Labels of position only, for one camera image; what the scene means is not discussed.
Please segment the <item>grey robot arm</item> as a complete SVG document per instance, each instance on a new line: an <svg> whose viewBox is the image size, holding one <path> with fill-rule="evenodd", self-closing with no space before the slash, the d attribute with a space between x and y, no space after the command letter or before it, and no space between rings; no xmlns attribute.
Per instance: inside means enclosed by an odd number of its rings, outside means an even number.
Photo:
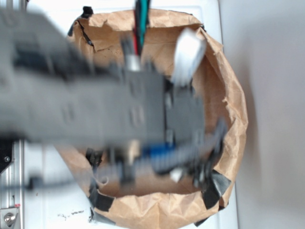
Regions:
<svg viewBox="0 0 305 229"><path fill-rule="evenodd" d="M98 66L42 15L0 10L0 136L74 146L197 144L203 103L151 63Z"/></svg>

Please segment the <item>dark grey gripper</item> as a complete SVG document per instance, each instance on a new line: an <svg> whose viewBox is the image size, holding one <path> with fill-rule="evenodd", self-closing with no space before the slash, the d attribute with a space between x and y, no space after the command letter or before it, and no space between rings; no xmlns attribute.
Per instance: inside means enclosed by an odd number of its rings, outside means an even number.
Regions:
<svg viewBox="0 0 305 229"><path fill-rule="evenodd" d="M165 142L172 146L204 143L204 106L191 84L165 79Z"/></svg>

